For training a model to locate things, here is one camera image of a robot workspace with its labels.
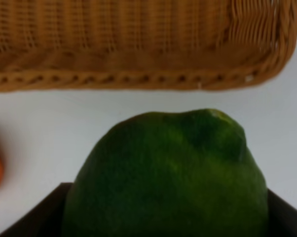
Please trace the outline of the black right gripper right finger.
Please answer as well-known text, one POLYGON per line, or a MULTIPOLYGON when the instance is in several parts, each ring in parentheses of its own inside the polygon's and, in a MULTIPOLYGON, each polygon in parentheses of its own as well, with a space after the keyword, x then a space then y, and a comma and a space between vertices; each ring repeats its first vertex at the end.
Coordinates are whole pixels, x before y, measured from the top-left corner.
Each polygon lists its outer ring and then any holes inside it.
POLYGON ((268 237, 297 237, 297 209, 268 190, 268 237))

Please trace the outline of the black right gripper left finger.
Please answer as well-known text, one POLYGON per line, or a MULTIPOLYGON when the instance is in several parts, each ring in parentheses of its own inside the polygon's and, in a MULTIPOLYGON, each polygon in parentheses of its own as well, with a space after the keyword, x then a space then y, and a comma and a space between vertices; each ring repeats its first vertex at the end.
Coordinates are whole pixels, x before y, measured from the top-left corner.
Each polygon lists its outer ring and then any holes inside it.
POLYGON ((0 237, 60 237, 65 200, 72 183, 61 183, 0 237))

